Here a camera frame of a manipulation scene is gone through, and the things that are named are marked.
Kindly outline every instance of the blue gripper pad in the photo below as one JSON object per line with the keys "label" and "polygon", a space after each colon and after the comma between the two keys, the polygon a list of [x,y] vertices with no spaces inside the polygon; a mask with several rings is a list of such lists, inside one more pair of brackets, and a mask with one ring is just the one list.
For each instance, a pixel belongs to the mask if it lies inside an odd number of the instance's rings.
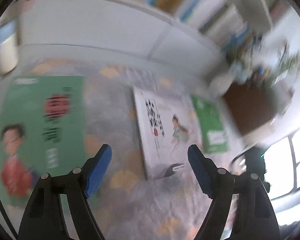
{"label": "blue gripper pad", "polygon": [[196,145],[191,145],[188,148],[188,160],[200,188],[204,194],[208,195],[208,197],[212,199],[214,194],[213,189],[211,188],[211,178],[203,164],[204,159],[206,158]]}
{"label": "blue gripper pad", "polygon": [[106,170],[112,158],[111,147],[109,145],[104,145],[103,147],[101,147],[95,158],[99,154],[101,155],[101,157],[95,164],[94,168],[92,168],[87,178],[87,186],[85,190],[85,195],[87,198],[90,198],[93,194],[95,194],[101,184],[102,178],[106,173]]}

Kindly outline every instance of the silver screw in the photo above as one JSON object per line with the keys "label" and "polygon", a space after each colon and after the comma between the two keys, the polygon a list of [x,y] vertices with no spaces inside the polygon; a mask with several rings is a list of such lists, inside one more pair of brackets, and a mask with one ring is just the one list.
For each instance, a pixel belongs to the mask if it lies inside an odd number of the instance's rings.
{"label": "silver screw", "polygon": [[74,174],[78,174],[78,173],[80,173],[81,172],[81,168],[74,168],[73,170],[72,170],[72,172],[74,173]]}
{"label": "silver screw", "polygon": [[46,179],[47,177],[49,177],[49,174],[46,172],[41,175],[41,179]]}
{"label": "silver screw", "polygon": [[218,173],[221,174],[221,175],[225,175],[226,172],[227,172],[227,171],[226,171],[225,169],[223,169],[223,168],[219,168],[219,169],[218,169]]}
{"label": "silver screw", "polygon": [[251,173],[250,177],[251,179],[258,179],[258,175],[255,173]]}

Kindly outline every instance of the red object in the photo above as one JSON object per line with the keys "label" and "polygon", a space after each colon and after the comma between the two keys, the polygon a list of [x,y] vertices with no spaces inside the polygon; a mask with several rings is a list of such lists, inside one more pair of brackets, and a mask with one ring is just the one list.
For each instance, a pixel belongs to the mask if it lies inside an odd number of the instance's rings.
{"label": "red object", "polygon": [[70,101],[66,95],[56,94],[48,98],[44,111],[49,118],[59,118],[69,112]]}
{"label": "red object", "polygon": [[4,162],[1,180],[9,196],[25,197],[31,187],[32,175],[18,157],[13,156]]}

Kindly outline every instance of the red shirt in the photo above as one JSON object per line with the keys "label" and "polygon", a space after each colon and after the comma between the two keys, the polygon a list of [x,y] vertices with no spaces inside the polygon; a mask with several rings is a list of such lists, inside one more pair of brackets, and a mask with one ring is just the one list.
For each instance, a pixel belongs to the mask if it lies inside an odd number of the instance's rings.
{"label": "red shirt", "polygon": [[4,162],[1,180],[9,196],[24,197],[32,182],[31,172],[27,171],[17,156],[8,157]]}

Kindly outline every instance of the small green book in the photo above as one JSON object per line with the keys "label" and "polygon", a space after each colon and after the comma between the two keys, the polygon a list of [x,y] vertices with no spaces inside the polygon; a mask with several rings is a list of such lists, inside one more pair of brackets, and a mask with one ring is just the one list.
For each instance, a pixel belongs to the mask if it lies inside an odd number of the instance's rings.
{"label": "small green book", "polygon": [[227,152],[227,135],[217,106],[198,96],[191,97],[201,126],[204,151],[206,153]]}

